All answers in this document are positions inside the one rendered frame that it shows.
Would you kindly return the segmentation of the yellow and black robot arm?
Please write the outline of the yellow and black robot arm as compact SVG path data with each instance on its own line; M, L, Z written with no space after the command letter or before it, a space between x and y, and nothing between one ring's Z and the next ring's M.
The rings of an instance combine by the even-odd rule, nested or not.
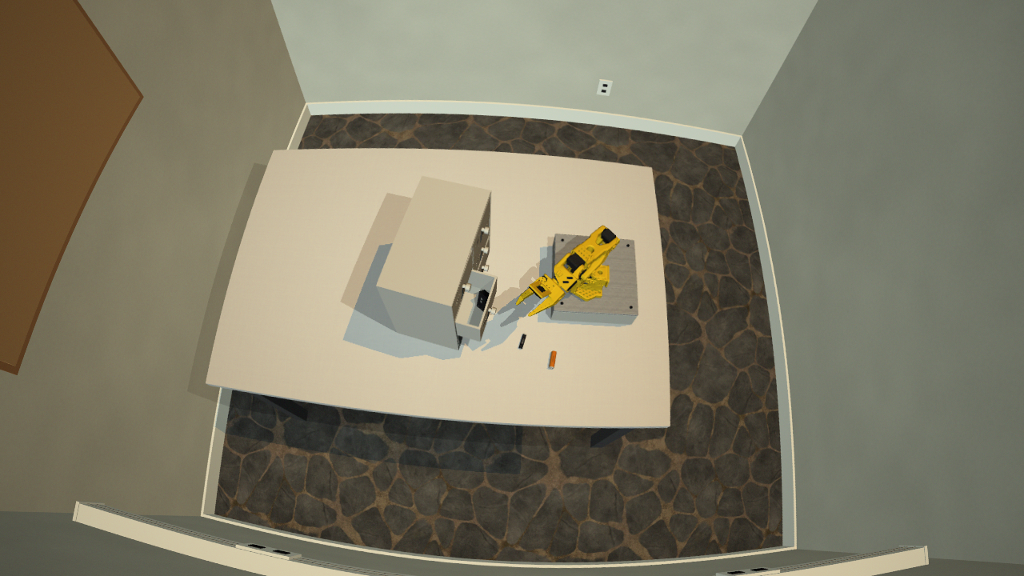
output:
M559 287L587 302L593 298L602 298L602 288L608 281L608 268L601 265L617 244L617 235L608 227L596 229L589 239L573 248L571 253L566 253L554 266L554 278Z

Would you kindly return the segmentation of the dark brown chest of drawers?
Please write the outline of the dark brown chest of drawers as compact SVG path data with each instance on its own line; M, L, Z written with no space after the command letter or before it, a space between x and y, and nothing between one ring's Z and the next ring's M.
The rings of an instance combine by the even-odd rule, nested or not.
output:
M460 349L453 303L490 190L422 176L377 283L398 333Z

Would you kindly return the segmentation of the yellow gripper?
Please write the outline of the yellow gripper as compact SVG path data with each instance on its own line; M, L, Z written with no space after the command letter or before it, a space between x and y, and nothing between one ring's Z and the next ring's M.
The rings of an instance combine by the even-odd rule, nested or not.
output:
M540 306L538 306L534 311L530 311L528 317L534 316L535 314L540 313L540 311L543 311L545 308L550 308L553 305L557 305L559 300L561 300L561 298L564 298L564 296L566 296L566 292L561 290L561 287L559 287L555 278L550 278L549 276L547 276L547 274L544 274L544 276L537 278L534 284L530 284L530 287L528 287L526 292L523 292L522 295L520 295L520 298L517 299L516 305L520 305L520 302L523 302L523 300L526 298L529 298L531 295L534 295L534 293L535 296L538 296L538 298L540 299L545 298L547 295L549 297L546 298L545 300L542 300L542 304Z

